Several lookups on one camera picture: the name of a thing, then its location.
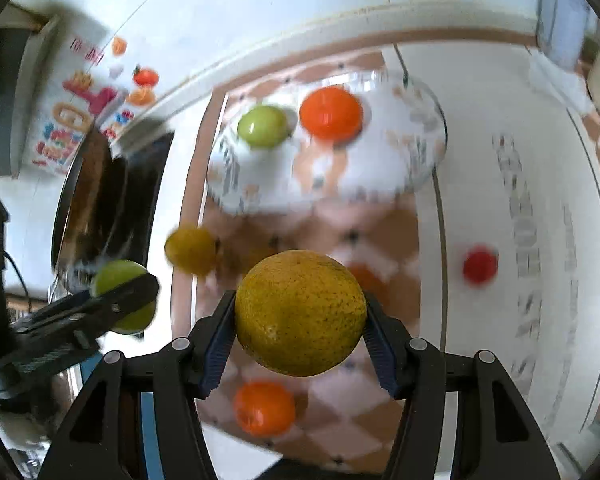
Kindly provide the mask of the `bright orange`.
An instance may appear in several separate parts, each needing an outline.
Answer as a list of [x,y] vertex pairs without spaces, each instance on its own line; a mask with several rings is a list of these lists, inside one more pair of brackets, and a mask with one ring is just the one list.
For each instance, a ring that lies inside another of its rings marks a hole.
[[347,142],[363,127],[363,107],[356,96],[341,87],[311,92],[299,108],[300,124],[312,138],[332,143]]

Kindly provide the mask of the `checkered printed table mat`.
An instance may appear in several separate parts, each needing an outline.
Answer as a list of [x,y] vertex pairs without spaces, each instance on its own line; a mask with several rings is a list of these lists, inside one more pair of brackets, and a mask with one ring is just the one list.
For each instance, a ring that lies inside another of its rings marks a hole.
[[[175,327],[205,315],[268,250],[363,263],[387,284],[388,314],[412,334],[456,354],[493,351],[562,476],[581,477],[600,456],[600,118],[530,86],[533,50],[540,51],[486,40],[389,44],[212,92],[195,129],[181,212],[219,237],[228,256],[206,278],[174,278]],[[322,200],[250,216],[209,197],[209,156],[227,100],[265,96],[275,79],[381,68],[426,84],[443,110],[448,146],[420,188],[379,202]],[[498,274],[483,286],[463,278],[476,245],[498,252]]]

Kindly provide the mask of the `dark orange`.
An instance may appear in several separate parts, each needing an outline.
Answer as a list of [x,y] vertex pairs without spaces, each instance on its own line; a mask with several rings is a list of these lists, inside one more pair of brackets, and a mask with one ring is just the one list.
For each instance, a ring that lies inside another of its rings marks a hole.
[[381,303],[384,304],[388,298],[387,284],[363,263],[352,263],[348,270],[356,278],[364,292],[370,292]]

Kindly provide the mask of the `green apple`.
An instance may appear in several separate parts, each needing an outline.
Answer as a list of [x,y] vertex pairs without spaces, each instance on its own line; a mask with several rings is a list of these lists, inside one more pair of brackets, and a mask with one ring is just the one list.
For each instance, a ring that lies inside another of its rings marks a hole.
[[118,319],[111,330],[120,335],[143,333],[156,314],[157,280],[141,264],[131,260],[109,261],[96,273],[91,296],[116,304]]
[[242,115],[237,135],[252,148],[275,148],[288,138],[286,114],[277,106],[257,105]]

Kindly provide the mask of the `colourful wall sticker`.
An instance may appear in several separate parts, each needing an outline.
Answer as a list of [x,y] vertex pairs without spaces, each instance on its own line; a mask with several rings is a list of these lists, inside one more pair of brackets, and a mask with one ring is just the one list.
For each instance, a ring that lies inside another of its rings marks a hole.
[[117,140],[157,101],[159,81],[157,70],[133,60],[120,36],[106,44],[78,35],[61,40],[33,101],[22,162],[65,174],[91,128]]

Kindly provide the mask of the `black wok pan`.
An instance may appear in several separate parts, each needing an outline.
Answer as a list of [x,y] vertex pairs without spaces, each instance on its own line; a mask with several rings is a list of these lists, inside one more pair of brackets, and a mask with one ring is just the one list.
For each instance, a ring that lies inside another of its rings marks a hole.
[[60,193],[50,262],[55,273],[90,263],[109,245],[128,187],[126,160],[111,154],[93,127],[84,136]]

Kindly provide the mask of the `orange with stem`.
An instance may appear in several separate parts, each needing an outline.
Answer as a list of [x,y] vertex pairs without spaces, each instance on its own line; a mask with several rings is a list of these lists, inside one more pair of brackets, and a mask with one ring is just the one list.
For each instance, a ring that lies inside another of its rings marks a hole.
[[276,437],[296,421],[294,396],[278,382],[248,382],[233,399],[238,426],[253,437]]

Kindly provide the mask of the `black gas stove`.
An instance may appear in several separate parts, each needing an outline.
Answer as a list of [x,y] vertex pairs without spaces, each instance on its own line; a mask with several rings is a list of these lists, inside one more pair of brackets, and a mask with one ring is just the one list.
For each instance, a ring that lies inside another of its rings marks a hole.
[[104,248],[107,260],[125,259],[146,266],[159,188],[173,142],[169,132],[114,162],[122,170],[122,191],[114,203],[116,220]]

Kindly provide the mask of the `cherry tomato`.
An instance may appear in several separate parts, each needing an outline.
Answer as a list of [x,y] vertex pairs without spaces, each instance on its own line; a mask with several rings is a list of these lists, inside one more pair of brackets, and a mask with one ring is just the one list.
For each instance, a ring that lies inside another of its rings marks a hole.
[[463,262],[463,278],[472,286],[491,283],[498,274],[498,252],[486,245],[471,247]]

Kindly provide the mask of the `white folded tissue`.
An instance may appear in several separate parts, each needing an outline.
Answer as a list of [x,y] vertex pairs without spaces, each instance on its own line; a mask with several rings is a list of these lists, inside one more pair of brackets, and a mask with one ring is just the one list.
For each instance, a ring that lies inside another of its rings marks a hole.
[[534,90],[572,108],[581,116],[594,110],[584,78],[563,70],[540,51],[533,50],[530,54],[528,81]]

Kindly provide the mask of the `oval patterned ceramic plate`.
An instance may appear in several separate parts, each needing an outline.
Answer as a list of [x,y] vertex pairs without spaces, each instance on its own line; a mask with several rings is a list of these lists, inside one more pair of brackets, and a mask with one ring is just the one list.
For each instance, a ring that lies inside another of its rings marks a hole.
[[207,193],[235,216],[388,200],[431,177],[448,137],[434,92],[410,75],[381,68],[275,79],[265,96],[227,100]]

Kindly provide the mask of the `range hood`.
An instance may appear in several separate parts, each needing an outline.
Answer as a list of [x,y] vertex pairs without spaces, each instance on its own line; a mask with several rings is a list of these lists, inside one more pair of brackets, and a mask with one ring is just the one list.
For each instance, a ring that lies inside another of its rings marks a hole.
[[19,174],[58,21],[9,3],[0,14],[0,177]]

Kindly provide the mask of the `silver spray can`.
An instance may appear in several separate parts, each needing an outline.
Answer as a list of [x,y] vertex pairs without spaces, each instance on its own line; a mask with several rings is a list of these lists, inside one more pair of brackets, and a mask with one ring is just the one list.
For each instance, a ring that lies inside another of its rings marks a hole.
[[586,0],[539,0],[536,42],[550,61],[573,72],[600,50],[600,19]]

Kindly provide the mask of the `yellow spotted lemon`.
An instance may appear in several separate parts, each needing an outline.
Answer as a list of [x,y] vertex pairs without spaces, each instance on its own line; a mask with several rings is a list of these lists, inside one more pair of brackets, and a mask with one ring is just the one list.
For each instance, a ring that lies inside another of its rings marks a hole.
[[366,315],[354,275],[333,258],[304,249],[257,263],[235,297],[242,348],[268,370],[292,377],[319,375],[347,359]]

